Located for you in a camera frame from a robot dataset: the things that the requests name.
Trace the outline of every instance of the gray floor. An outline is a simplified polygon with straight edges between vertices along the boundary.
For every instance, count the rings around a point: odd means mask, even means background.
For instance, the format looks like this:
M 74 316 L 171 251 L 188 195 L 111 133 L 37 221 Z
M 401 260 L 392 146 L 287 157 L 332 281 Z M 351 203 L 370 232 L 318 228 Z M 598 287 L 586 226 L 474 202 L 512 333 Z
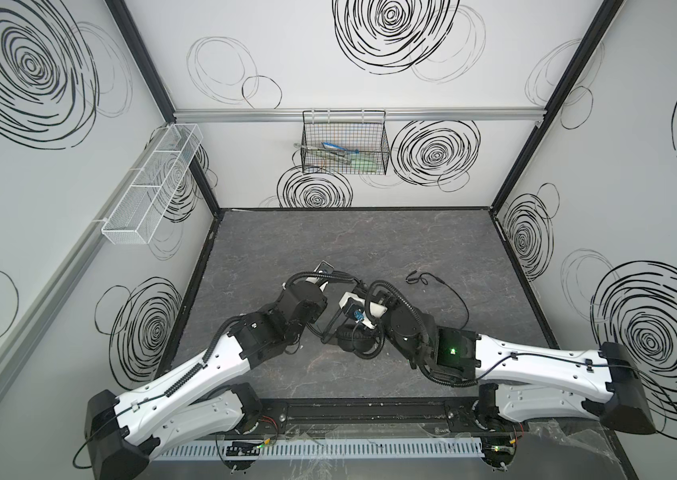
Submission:
M 463 306 L 445 286 L 405 283 L 410 271 L 429 271 L 466 300 L 470 330 L 546 346 L 487 211 L 228 212 L 173 365 L 205 349 L 223 320 L 272 302 L 291 274 L 321 260 L 367 283 L 388 280 L 438 324 L 459 327 Z M 344 291 L 328 286 L 331 302 L 318 326 L 329 321 Z M 323 346 L 309 331 L 302 345 L 245 376 L 261 398 L 476 394 L 430 382 L 392 346 L 367 361 Z

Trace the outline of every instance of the white cable tray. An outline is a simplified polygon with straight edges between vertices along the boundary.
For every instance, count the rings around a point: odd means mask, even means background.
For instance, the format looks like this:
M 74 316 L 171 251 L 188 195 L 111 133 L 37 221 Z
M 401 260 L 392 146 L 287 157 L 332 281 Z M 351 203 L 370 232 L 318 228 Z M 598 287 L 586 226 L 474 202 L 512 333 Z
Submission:
M 202 132 L 197 124 L 172 124 L 165 129 L 101 228 L 110 242 L 143 245 L 152 240 L 201 141 Z
M 232 440 L 219 440 L 225 450 Z M 460 438 L 320 438 L 314 440 L 280 438 L 274 446 L 261 449 L 258 460 L 309 460 L 349 458 L 481 458 L 479 437 Z M 227 457 L 225 460 L 239 460 Z M 155 460 L 218 460 L 216 442 L 195 440 L 174 447 Z

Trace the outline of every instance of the white wire basket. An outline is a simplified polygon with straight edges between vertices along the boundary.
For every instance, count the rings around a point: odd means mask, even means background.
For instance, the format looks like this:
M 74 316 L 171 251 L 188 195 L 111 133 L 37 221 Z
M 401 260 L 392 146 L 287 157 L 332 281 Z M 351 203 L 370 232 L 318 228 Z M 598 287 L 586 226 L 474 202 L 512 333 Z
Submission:
M 143 245 L 152 241 L 201 141 L 202 132 L 197 124 L 172 124 L 165 129 L 101 228 L 110 242 Z

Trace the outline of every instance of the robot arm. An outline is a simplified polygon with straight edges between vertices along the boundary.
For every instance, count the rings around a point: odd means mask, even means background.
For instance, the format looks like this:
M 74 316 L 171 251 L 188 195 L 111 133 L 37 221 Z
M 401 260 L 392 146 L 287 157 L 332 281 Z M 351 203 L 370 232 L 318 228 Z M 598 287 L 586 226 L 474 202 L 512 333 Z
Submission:
M 306 281 L 296 282 L 296 277 Z M 260 399 L 247 383 L 227 384 L 283 353 L 317 320 L 328 303 L 322 292 L 325 280 L 351 281 L 345 274 L 297 274 L 276 302 L 228 320 L 228 332 L 219 331 L 209 350 L 130 392 L 115 396 L 104 390 L 91 398 L 85 437 L 94 476 L 134 478 L 153 458 L 189 440 L 251 430 L 262 413 Z M 437 326 L 431 316 L 401 301 L 401 294 L 374 296 L 371 302 L 371 293 L 358 286 L 341 299 L 332 323 L 343 314 L 350 324 L 341 325 L 338 345 L 369 358 L 355 349 L 380 351 L 387 337 L 411 368 L 420 368 L 432 381 L 451 386 L 488 382 L 479 389 L 478 422 L 583 417 L 598 418 L 617 431 L 655 432 L 640 380 L 622 346 L 567 351 L 504 342 Z M 365 337 L 360 339 L 357 331 Z M 506 380 L 522 384 L 497 383 Z

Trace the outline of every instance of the blue object in basket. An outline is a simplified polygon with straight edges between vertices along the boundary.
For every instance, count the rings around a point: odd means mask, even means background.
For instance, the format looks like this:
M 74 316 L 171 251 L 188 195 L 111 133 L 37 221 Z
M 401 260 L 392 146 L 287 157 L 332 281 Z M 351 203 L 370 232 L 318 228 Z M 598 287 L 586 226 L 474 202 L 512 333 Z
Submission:
M 360 153 L 360 150 L 347 150 L 346 148 L 339 147 L 338 145 L 330 144 L 327 141 L 322 142 L 322 147 L 327 149 L 327 150 L 341 150 L 341 151 L 344 151 L 348 154 L 358 154 L 358 153 Z

